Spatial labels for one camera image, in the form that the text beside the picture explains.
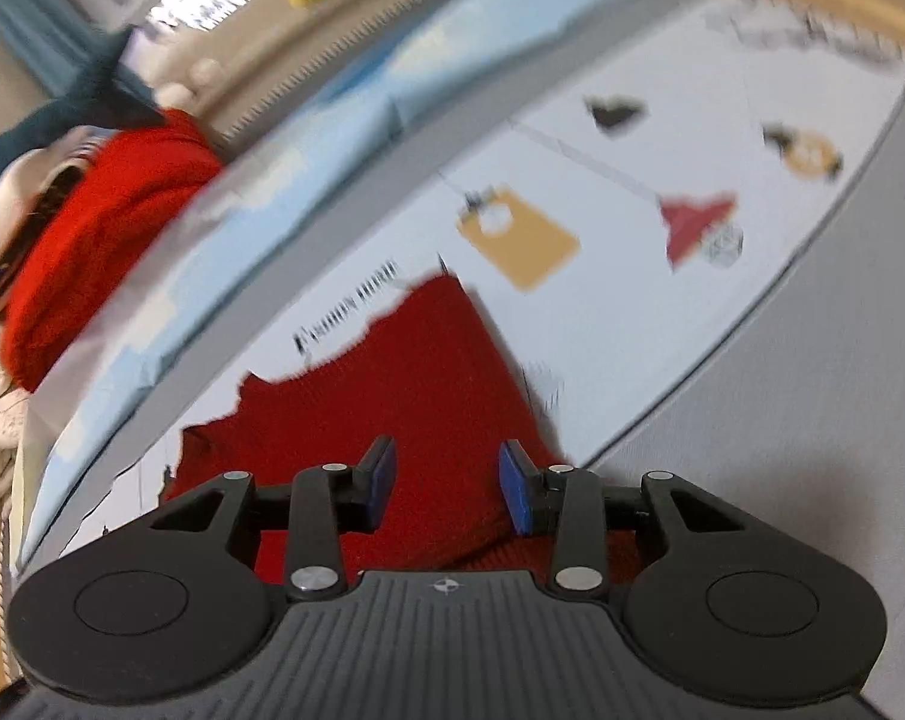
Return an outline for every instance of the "folded red garment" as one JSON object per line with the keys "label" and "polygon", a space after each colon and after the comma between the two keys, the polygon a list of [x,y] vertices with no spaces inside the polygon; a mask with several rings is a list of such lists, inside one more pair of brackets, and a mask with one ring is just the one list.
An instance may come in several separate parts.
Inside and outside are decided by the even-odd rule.
{"label": "folded red garment", "polygon": [[222,165],[191,117],[120,132],[46,226],[6,309],[2,361],[34,391],[156,235]]}
{"label": "folded red garment", "polygon": [[[290,341],[289,354],[295,354]],[[438,276],[340,358],[270,384],[249,375],[236,413],[182,434],[171,495],[230,469],[257,485],[316,464],[358,461],[375,437],[396,439],[398,477],[382,527],[341,542],[360,569],[531,568],[549,539],[512,538],[498,485],[502,440],[554,463],[535,419],[459,282]],[[285,533],[264,533],[257,574],[282,581]]]}

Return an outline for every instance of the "light blue cloth with clouds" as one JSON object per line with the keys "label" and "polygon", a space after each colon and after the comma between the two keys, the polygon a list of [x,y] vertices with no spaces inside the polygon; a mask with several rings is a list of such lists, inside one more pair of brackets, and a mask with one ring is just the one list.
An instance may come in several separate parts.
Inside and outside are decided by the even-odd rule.
{"label": "light blue cloth with clouds", "polygon": [[22,544],[22,567],[83,474],[230,295],[369,157],[465,84],[563,35],[609,0],[455,0],[372,73],[321,94],[283,124],[262,170],[217,182],[218,224],[139,310],[122,346],[53,447]]}

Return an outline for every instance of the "crosshair symbol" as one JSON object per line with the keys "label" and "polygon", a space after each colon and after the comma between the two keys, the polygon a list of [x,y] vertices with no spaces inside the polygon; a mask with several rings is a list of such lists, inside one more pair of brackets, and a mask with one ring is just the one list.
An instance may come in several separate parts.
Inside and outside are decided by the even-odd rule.
{"label": "crosshair symbol", "polygon": [[440,579],[436,584],[433,584],[432,589],[441,592],[443,595],[449,595],[460,589],[461,586],[458,581],[446,577],[446,579]]}

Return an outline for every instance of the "blue curtain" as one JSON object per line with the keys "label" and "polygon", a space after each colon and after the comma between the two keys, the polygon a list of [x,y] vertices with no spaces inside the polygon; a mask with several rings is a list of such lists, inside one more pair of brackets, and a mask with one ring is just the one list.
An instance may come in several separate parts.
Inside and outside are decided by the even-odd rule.
{"label": "blue curtain", "polygon": [[[51,97],[67,90],[99,37],[68,0],[0,0],[0,38]],[[121,77],[138,97],[151,98],[133,73]]]}

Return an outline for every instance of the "red funnel print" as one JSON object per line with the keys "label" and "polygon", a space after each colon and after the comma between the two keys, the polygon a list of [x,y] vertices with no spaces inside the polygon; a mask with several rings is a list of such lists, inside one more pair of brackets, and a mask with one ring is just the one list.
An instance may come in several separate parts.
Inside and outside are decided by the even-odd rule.
{"label": "red funnel print", "polygon": [[706,230],[732,216],[735,198],[734,191],[720,191],[701,201],[695,201],[694,197],[687,194],[662,197],[660,212],[669,228],[665,256],[673,268],[698,250]]}

